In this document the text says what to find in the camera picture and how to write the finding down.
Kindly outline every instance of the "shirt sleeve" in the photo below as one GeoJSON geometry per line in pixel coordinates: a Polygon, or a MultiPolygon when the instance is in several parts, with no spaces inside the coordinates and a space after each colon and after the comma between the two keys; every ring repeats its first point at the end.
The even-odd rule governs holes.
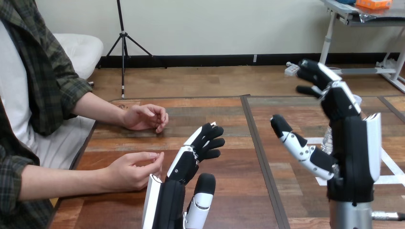
{"type": "Polygon", "coordinates": [[[75,117],[71,111],[77,101],[92,88],[85,79],[82,79],[75,72],[72,62],[63,50],[58,40],[45,25],[41,14],[35,8],[35,23],[43,35],[42,46],[51,62],[56,81],[61,92],[61,104],[64,119],[75,117]]]}
{"type": "Polygon", "coordinates": [[[17,206],[21,191],[21,173],[26,165],[32,165],[33,161],[6,153],[6,149],[0,145],[0,214],[8,215],[17,206]]]}

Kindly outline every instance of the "plaid shirt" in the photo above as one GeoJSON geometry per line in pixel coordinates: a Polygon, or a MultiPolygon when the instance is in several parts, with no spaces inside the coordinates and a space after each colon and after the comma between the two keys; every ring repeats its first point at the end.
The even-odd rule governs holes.
{"type": "MultiPolygon", "coordinates": [[[[50,135],[64,119],[74,117],[71,110],[91,87],[75,73],[63,48],[45,26],[34,0],[0,0],[0,19],[13,38],[27,72],[30,124],[35,132],[50,135]]],[[[21,172],[28,164],[38,166],[40,161],[13,134],[0,100],[2,229],[41,229],[50,219],[53,207],[48,199],[18,200],[21,172]]]]}

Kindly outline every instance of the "robotic hand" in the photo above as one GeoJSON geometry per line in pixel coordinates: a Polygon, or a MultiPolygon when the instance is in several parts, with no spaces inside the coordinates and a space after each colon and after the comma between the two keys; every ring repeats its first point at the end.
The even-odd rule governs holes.
{"type": "Polygon", "coordinates": [[[372,213],[371,208],[373,184],[381,167],[381,114],[362,120],[360,106],[342,78],[318,62],[303,60],[299,66],[297,76],[314,86],[298,86],[297,91],[320,100],[332,128],[333,152],[329,155],[308,146],[281,115],[274,115],[270,122],[287,150],[310,172],[328,181],[330,226],[371,229],[373,219],[401,220],[397,213],[372,213]]]}
{"type": "Polygon", "coordinates": [[[166,181],[177,180],[187,185],[197,173],[200,162],[219,157],[221,152],[216,148],[224,146],[225,140],[217,137],[223,133],[224,129],[216,123],[207,123],[198,128],[178,151],[167,172],[166,181]]]}
{"type": "Polygon", "coordinates": [[[195,176],[204,159],[219,157],[216,149],[225,144],[217,138],[224,130],[216,123],[207,123],[192,134],[180,148],[169,168],[165,182],[150,174],[143,209],[143,229],[202,229],[215,192],[215,177],[201,174],[194,195],[183,212],[185,186],[195,176]]]}

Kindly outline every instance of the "orange box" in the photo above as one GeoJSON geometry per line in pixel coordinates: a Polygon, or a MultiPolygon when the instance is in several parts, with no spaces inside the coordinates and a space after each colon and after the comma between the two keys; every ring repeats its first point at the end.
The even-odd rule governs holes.
{"type": "Polygon", "coordinates": [[[356,5],[373,10],[390,8],[393,0],[357,0],[356,5]]]}

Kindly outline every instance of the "plastic bottle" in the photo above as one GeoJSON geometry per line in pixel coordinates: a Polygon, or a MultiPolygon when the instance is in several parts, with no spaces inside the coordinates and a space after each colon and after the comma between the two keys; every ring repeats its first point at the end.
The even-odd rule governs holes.
{"type": "MultiPolygon", "coordinates": [[[[362,104],[362,99],[357,96],[353,95],[354,99],[356,100],[357,104],[360,106],[362,104]]],[[[328,126],[326,130],[325,136],[323,137],[322,144],[320,145],[322,151],[327,154],[331,154],[333,150],[333,142],[332,142],[332,129],[328,126]]]]}

